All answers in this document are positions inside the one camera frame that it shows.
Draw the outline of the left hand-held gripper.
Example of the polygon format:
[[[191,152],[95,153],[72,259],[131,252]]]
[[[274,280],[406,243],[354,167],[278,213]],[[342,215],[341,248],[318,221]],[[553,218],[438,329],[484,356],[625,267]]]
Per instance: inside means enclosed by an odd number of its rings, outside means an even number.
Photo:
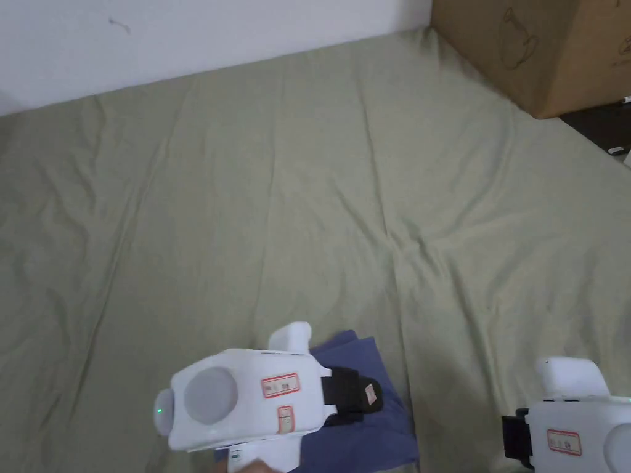
[[[277,472],[301,462],[302,439],[383,411],[383,389],[310,353],[311,325],[290,323],[264,350],[227,349],[176,373],[156,397],[153,421],[175,451],[243,447]]]

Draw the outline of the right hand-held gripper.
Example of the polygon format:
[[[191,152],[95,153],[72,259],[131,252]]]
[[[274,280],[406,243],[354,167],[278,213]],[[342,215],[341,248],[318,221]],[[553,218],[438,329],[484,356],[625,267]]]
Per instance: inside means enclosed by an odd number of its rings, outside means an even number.
[[[502,416],[503,451],[533,472],[630,472],[630,397],[588,359],[537,363],[541,401]]]

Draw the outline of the person's left hand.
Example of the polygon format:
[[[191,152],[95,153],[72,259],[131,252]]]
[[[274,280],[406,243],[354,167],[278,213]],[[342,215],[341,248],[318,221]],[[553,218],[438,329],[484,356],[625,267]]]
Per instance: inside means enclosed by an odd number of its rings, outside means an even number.
[[[243,447],[235,450],[219,449],[214,452],[212,472],[277,472],[252,451]]]

